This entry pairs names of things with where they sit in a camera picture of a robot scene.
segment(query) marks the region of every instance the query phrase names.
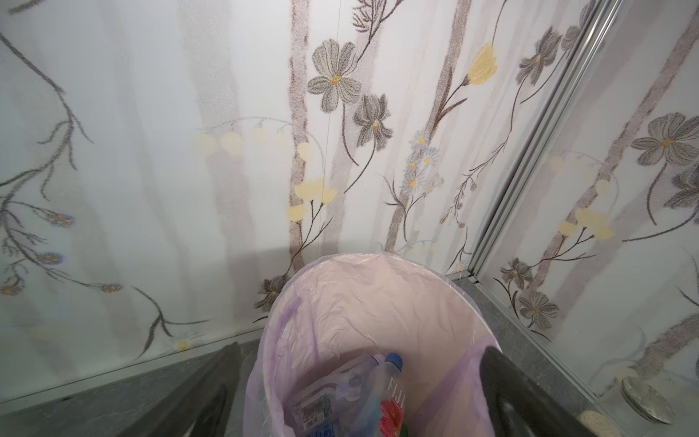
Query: barcode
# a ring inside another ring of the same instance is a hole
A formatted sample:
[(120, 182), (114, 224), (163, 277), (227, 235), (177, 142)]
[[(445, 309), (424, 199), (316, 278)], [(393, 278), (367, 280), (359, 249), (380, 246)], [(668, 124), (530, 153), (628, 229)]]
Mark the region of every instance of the barcode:
[(314, 417), (312, 417), (310, 420), (308, 420), (307, 422), (304, 422), (303, 427), (305, 429), (313, 428), (314, 425), (316, 425), (318, 422), (320, 422), (324, 418), (325, 417), (323, 417), (323, 413), (318, 413)]
[(303, 422), (303, 430), (307, 430), (318, 424), (332, 413), (330, 399), (326, 394), (320, 396), (310, 405), (306, 405), (301, 409), (301, 420)]

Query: blue flower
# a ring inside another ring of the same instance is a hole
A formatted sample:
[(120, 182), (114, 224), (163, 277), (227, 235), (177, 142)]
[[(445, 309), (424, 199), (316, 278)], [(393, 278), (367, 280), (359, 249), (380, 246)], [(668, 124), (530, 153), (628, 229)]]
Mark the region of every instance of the blue flower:
[(24, 280), (15, 275), (7, 278), (2, 287), (0, 287), (0, 294), (5, 296), (16, 296), (17, 294), (24, 291)]
[(40, 264), (47, 264), (49, 266), (53, 266), (55, 264), (60, 264), (63, 262), (63, 255), (56, 252), (40, 253), (36, 257), (36, 261), (38, 261)]
[(122, 286), (119, 284), (102, 284), (99, 289), (105, 293), (113, 293), (121, 290)]
[(62, 228), (69, 228), (69, 227), (73, 226), (73, 223), (75, 222), (75, 218), (71, 217), (68, 214), (49, 213), (46, 215), (46, 221), (54, 226), (58, 226), (58, 227), (62, 227)]

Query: glass panel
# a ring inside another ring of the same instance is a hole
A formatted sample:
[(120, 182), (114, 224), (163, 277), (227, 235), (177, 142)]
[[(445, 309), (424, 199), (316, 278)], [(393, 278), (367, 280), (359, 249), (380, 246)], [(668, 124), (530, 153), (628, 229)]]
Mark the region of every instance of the glass panel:
[(699, 407), (699, 10), (617, 20), (479, 280), (599, 396)]

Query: floral wallpaper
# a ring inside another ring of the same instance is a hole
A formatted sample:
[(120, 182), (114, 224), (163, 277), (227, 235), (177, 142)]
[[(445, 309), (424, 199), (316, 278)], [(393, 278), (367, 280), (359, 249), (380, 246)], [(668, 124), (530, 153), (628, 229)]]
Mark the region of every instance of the floral wallpaper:
[(478, 275), (598, 396), (639, 376), (680, 420), (699, 405), (698, 38), (696, 3), (627, 3)]
[[(4, 6), (3, 399), (262, 328), (322, 255), (462, 271), (596, 7)], [(685, 131), (657, 138), (669, 169)], [(531, 274), (508, 269), (511, 289)], [(526, 297), (537, 327), (545, 297)]]

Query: purple garbage bag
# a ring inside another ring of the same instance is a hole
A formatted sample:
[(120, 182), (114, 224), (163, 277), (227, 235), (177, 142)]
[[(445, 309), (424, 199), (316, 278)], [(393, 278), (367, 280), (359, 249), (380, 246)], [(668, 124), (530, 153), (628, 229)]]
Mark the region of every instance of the purple garbage bag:
[(293, 437), (291, 394), (362, 352), (403, 358), (411, 437), (492, 436), (479, 365), (497, 340), (444, 276), (398, 255), (322, 257), (284, 286), (247, 383), (245, 437)]

